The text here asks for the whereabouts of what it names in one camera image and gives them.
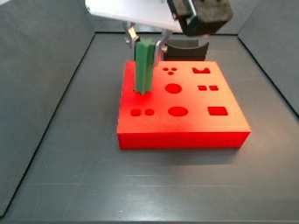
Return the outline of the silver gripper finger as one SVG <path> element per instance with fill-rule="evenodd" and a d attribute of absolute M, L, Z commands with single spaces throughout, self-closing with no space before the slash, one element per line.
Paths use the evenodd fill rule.
<path fill-rule="evenodd" d="M 123 23 L 123 28 L 126 31 L 126 42 L 130 45 L 134 45 L 136 43 L 136 41 L 139 40 L 139 36 L 136 34 L 136 29 L 135 29 L 135 23 L 132 22 L 124 22 Z"/>
<path fill-rule="evenodd" d="M 162 32 L 162 38 L 155 43 L 155 49 L 154 49 L 154 66 L 158 65 L 158 62 L 162 58 L 163 53 L 167 51 L 166 43 L 173 36 L 173 32 L 170 30 L 163 30 Z"/>

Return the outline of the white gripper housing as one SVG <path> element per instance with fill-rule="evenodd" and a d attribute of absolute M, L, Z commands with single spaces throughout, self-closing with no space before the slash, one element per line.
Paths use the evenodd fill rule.
<path fill-rule="evenodd" d="M 86 0 L 91 15 L 182 32 L 167 0 Z"/>

